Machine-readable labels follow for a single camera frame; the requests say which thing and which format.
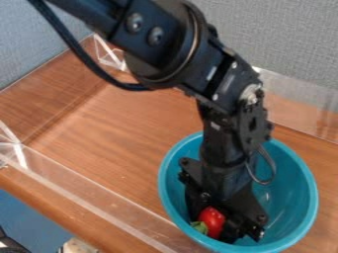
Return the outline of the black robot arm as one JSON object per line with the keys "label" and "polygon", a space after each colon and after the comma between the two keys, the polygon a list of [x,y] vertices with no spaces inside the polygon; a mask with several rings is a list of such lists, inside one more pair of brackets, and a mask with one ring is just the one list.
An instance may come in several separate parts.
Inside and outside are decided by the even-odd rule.
{"label": "black robot arm", "polygon": [[269,215],[254,195],[257,163],[272,138],[264,82],[189,0],[49,0],[126,52],[137,90],[177,88],[197,101],[198,158],[180,159],[189,218],[210,209],[210,237],[262,239]]}

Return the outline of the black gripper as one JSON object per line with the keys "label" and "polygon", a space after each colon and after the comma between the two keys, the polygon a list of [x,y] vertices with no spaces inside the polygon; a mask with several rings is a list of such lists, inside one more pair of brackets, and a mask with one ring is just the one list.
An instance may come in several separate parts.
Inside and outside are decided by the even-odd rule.
{"label": "black gripper", "polygon": [[198,221],[201,212],[214,207],[226,216],[221,241],[234,244],[240,238],[261,241],[269,215],[254,196],[253,179],[246,166],[208,167],[202,161],[180,159],[178,179],[185,186],[189,218]]}

